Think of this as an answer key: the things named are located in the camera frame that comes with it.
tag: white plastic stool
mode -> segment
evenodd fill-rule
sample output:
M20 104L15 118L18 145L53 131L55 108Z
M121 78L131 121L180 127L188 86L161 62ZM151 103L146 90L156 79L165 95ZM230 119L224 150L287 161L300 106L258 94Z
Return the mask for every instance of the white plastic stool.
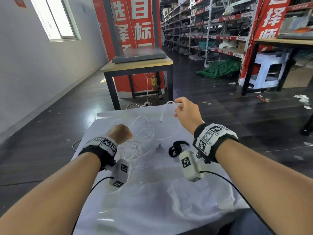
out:
M255 77L251 76L249 83L253 84L253 89L261 89L268 87L276 87L278 85L279 79L281 78L284 69L286 67L286 61L288 59L289 53L275 52L275 53L257 53L255 58L255 63L261 65L259 73ZM274 64L282 64L279 76L277 80L266 81L269 68Z

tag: window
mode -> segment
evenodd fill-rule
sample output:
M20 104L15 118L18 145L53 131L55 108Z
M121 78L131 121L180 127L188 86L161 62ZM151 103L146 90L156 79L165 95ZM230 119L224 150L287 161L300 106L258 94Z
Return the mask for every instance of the window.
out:
M75 38L63 0L31 0L50 40Z

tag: table covered in plastic sheet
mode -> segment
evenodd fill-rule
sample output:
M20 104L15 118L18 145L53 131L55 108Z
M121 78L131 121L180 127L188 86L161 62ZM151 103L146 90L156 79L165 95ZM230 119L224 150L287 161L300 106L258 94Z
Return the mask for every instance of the table covered in plastic sheet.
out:
M175 141L190 144L193 135L174 118L174 104L99 113L85 133L73 159L91 138L105 134L113 125L124 124L134 135L131 142L118 146L115 159L130 163L126 185L109 186L109 179L97 185L89 195L74 234L179 234L218 221L226 214L248 205L230 184L213 174L197 182L187 181L179 157L168 150ZM219 164L207 164L207 170L229 178ZM95 183L110 176L99 172Z

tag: floor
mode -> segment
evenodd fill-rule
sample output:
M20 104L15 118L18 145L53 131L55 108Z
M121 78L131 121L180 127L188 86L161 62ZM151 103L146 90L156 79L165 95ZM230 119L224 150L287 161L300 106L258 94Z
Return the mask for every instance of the floor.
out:
M265 92L268 103L257 93L245 97L236 79L205 79L195 75L203 61L192 61L176 52L174 98L185 96L199 105L205 122L223 124L237 133L246 146L313 178L313 136L298 132L313 113L293 96L313 97L313 86ZM97 113L114 110L103 74L97 72L38 115L0 146L0 215L25 193L70 161L72 144L80 140ZM164 104L151 97L154 105ZM131 102L143 104L145 97L121 100L125 109Z

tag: wooden tabletop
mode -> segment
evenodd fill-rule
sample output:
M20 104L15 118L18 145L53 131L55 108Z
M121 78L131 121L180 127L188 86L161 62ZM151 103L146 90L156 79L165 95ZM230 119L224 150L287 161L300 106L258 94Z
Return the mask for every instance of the wooden tabletop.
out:
M277 38L268 38L268 39L255 39L259 42L270 42L270 43L286 43L286 44L301 44L301 45L313 45L313 40L304 40L304 39L277 39Z
M104 67L100 69L102 72L113 72L120 70L128 70L128 69L136 69L136 68L148 68L148 67L158 67L164 65L173 64L173 60L169 57L165 59L153 59L153 60L144 60L138 62L130 62L130 63L107 63Z

